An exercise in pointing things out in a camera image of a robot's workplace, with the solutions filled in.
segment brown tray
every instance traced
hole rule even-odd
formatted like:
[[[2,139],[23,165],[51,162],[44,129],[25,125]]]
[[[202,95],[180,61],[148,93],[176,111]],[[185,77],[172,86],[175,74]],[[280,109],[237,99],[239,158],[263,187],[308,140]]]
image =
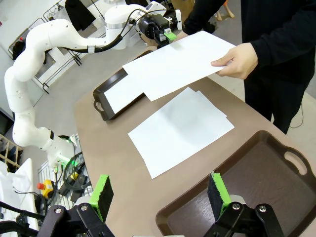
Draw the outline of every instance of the brown tray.
[[[151,50],[147,50],[146,52],[144,52],[142,55],[140,55],[137,58],[140,58],[151,52],[152,52]],[[118,83],[120,80],[122,80],[126,76],[127,76],[127,72],[123,68],[121,68],[119,71],[117,71],[114,75],[108,78],[105,82],[103,82],[93,91],[93,98],[94,98],[93,106],[95,110],[100,113],[104,121],[116,119],[116,117],[124,113],[128,108],[130,108],[133,104],[135,104],[137,101],[139,101],[142,97],[145,96],[145,94],[142,93],[137,98],[135,98],[131,103],[126,105],[123,109],[121,109],[117,113],[114,113],[107,97],[104,95],[104,92],[109,90],[112,86],[114,86],[116,83]]]
[[[285,159],[288,152],[299,158],[305,175]],[[308,161],[266,131],[253,135],[214,171],[222,175],[229,194],[242,196],[249,207],[270,204],[285,236],[299,236],[316,217],[316,177]],[[208,176],[157,214],[164,236],[205,235],[215,222],[207,184]]]

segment person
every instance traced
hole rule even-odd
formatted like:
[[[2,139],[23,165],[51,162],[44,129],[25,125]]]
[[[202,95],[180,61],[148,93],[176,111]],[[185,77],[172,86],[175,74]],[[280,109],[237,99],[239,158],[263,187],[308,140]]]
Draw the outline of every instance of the person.
[[[178,39],[202,29],[225,0],[196,0]],[[244,79],[245,101],[285,134],[315,70],[316,0],[241,0],[242,44],[211,62]]]

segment screw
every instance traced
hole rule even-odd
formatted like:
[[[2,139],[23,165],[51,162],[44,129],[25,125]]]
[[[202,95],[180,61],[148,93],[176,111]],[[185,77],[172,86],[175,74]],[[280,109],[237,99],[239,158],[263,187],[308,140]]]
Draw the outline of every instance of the screw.
[[[237,203],[234,203],[234,204],[233,204],[233,209],[234,209],[234,210],[239,210],[239,208],[240,208],[240,205],[239,205],[239,204],[237,204]]]
[[[267,211],[267,208],[265,206],[260,206],[259,207],[259,211],[261,212],[266,212]]]
[[[81,207],[81,211],[87,211],[87,209],[88,209],[88,207],[87,207],[86,205],[83,205],[83,206]]]

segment paper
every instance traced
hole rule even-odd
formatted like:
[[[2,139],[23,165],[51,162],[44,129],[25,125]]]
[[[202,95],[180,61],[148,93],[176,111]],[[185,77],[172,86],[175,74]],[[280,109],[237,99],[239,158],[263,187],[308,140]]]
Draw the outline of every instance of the paper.
[[[105,97],[116,114],[134,99],[143,93],[134,78],[127,75],[109,90],[104,92]]]
[[[128,134],[152,179],[233,129],[214,108],[186,88]]]
[[[154,101],[221,70],[223,67],[211,66],[211,61],[223,57],[233,47],[201,31],[135,59],[123,68]]]
[[[199,90],[196,92],[201,100],[206,103],[208,106],[210,106],[214,111],[216,111],[218,113],[219,116],[223,116],[224,118],[226,118],[226,114],[224,114],[221,110],[219,110],[215,105],[213,105],[207,98],[205,95],[203,95],[202,92],[200,92]]]

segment hand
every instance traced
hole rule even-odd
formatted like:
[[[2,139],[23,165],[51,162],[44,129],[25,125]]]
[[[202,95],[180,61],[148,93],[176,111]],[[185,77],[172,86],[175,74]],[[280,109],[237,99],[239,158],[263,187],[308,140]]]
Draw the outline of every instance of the hand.
[[[185,37],[189,36],[188,34],[184,33],[183,31],[181,31],[178,35],[177,35],[177,38],[173,41],[173,42],[176,42],[180,39],[183,39]]]
[[[211,64],[215,67],[226,66],[217,72],[217,75],[221,77],[246,79],[258,65],[258,57],[251,43],[242,43]]]

